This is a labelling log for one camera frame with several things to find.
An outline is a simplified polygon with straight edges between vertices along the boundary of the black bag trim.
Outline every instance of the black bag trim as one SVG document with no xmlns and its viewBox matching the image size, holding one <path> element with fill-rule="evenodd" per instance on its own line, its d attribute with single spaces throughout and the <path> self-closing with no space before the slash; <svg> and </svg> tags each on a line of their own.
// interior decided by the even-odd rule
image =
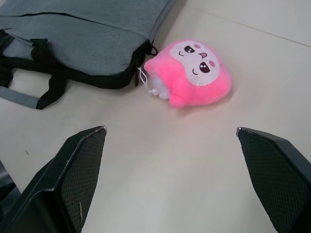
<svg viewBox="0 0 311 233">
<path fill-rule="evenodd" d="M 7 35 L 4 30 L 0 30 L 0 40 L 3 42 L 0 48 L 6 48 L 11 43 L 9 40 L 5 42 L 4 38 Z M 92 76 L 58 62 L 50 50 L 47 39 L 32 39 L 31 41 L 34 44 L 32 50 L 33 61 L 1 55 L 0 64 L 6 67 L 48 73 L 60 79 L 69 79 L 104 89 L 121 89 L 128 86 L 137 68 L 142 66 L 146 55 L 151 55 L 154 48 L 150 41 L 146 40 L 133 52 L 131 63 L 125 71 L 111 76 Z"/>
</svg>

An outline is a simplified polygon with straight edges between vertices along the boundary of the gray fabric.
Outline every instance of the gray fabric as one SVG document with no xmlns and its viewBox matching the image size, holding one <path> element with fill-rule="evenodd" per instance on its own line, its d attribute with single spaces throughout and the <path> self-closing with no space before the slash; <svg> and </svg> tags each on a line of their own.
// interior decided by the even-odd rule
<svg viewBox="0 0 311 233">
<path fill-rule="evenodd" d="M 115 75 L 129 66 L 140 45 L 153 39 L 174 1 L 7 0 L 0 8 L 0 29 L 19 40 L 4 55 L 29 59 L 29 40 L 47 38 L 55 57 L 66 66 L 90 75 Z M 16 17 L 40 13 L 74 17 Z"/>
<path fill-rule="evenodd" d="M 23 93 L 0 86 L 0 97 L 29 108 L 36 108 L 39 98 L 28 96 Z"/>
<path fill-rule="evenodd" d="M 115 28 L 136 32 L 145 38 L 170 0 L 7 0 L 1 16 L 65 13 Z"/>
</svg>

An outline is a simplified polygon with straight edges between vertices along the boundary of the cartoon eye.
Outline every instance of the cartoon eye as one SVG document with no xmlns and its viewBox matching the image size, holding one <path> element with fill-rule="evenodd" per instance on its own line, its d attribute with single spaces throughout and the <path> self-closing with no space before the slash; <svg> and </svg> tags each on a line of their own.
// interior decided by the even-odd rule
<svg viewBox="0 0 311 233">
<path fill-rule="evenodd" d="M 193 53 L 193 52 L 195 52 L 195 50 L 194 50 L 193 48 L 191 48 L 190 46 L 186 46 L 186 47 L 184 48 L 184 51 L 186 51 L 186 52 L 188 52 L 188 53 Z"/>
<path fill-rule="evenodd" d="M 210 69 L 208 68 L 207 64 L 205 62 L 202 62 L 200 64 L 200 71 L 202 73 L 209 73 L 210 72 Z"/>
</svg>

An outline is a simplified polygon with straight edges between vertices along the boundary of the plush toy face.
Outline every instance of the plush toy face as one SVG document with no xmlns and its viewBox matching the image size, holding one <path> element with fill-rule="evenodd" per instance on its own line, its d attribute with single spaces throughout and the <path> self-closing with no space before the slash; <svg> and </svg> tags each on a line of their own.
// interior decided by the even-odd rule
<svg viewBox="0 0 311 233">
<path fill-rule="evenodd" d="M 219 76 L 216 55 L 200 42 L 180 42 L 171 48 L 170 55 L 184 66 L 188 80 L 195 86 L 208 85 Z"/>
</svg>

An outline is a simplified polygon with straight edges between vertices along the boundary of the gray laptop bag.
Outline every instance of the gray laptop bag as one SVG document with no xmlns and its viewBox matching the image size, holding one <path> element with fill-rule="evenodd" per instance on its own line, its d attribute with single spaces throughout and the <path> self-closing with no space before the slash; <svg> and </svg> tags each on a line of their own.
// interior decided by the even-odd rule
<svg viewBox="0 0 311 233">
<path fill-rule="evenodd" d="M 7 0 L 0 8 L 0 97 L 43 109 L 67 80 L 127 86 L 174 0 Z M 8 89 L 14 68 L 52 75 L 41 98 Z"/>
</svg>

